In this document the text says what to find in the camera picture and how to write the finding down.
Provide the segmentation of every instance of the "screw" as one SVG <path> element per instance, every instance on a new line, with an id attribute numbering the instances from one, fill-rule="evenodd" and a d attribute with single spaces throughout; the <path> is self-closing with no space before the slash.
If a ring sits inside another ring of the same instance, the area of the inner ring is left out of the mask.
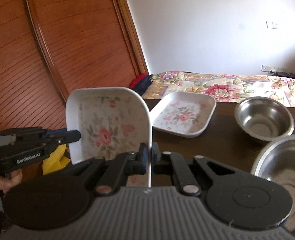
<path id="1" fill-rule="evenodd" d="M 199 191 L 199 187 L 196 186 L 196 185 L 185 185 L 183 187 L 183 191 L 185 193 L 194 194 L 194 193 L 197 193 Z"/>
<path id="2" fill-rule="evenodd" d="M 108 185 L 101 185 L 96 188 L 96 192 L 100 194 L 109 194 L 112 188 Z"/>

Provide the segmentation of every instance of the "red cloth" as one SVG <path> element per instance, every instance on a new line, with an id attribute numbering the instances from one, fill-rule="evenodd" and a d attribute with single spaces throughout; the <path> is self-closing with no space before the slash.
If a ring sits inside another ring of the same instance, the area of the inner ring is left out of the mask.
<path id="1" fill-rule="evenodd" d="M 142 73 L 142 74 L 140 74 L 136 79 L 134 79 L 132 82 L 131 82 L 131 84 L 129 85 L 129 88 L 130 89 L 133 89 L 136 85 L 137 85 L 137 83 L 139 83 L 145 76 L 147 76 L 147 74 L 146 73 Z"/>

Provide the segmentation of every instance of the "gray ribbed grip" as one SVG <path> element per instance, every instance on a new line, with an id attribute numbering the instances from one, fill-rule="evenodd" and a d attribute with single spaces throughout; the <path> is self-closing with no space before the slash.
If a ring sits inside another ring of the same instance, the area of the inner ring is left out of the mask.
<path id="1" fill-rule="evenodd" d="M 47 231 L 13 226 L 2 237 L 24 240 L 294 240 L 279 227 L 249 232 L 216 220 L 199 198 L 175 187 L 122 187 L 110 197 L 97 198 L 89 211 L 70 225 Z"/>

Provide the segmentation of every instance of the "black circular pad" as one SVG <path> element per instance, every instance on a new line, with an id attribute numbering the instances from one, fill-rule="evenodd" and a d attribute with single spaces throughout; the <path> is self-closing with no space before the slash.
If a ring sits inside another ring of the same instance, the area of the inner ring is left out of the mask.
<path id="1" fill-rule="evenodd" d="M 75 221 L 87 210 L 89 192 L 77 177 L 55 174 L 25 182 L 4 197 L 6 216 L 16 225 L 46 230 Z"/>
<path id="2" fill-rule="evenodd" d="M 246 208 L 259 208 L 270 201 L 270 195 L 258 187 L 241 187 L 233 193 L 234 201 Z"/>
<path id="3" fill-rule="evenodd" d="M 246 230 L 277 226 L 292 208 L 291 196 L 282 186 L 241 171 L 219 176 L 205 201 L 217 218 Z"/>

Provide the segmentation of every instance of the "wooden wardrobe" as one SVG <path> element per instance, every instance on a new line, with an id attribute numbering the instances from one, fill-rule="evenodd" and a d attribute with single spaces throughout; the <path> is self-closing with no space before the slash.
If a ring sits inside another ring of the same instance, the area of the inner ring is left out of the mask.
<path id="1" fill-rule="evenodd" d="M 125 0 L 0 0 L 0 130 L 63 128 L 73 90 L 144 72 Z"/>

